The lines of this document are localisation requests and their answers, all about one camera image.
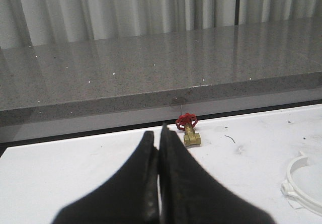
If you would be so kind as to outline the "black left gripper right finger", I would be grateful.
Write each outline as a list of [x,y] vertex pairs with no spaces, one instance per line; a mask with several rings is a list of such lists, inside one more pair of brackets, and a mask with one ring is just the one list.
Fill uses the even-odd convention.
[[165,124],[159,142],[159,181],[161,223],[275,222],[209,175]]

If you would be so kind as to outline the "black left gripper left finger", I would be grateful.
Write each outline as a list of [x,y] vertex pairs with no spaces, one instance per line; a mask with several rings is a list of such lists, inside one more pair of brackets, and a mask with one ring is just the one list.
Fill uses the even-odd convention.
[[158,223],[158,151],[146,131],[129,159],[97,189],[64,207],[53,223]]

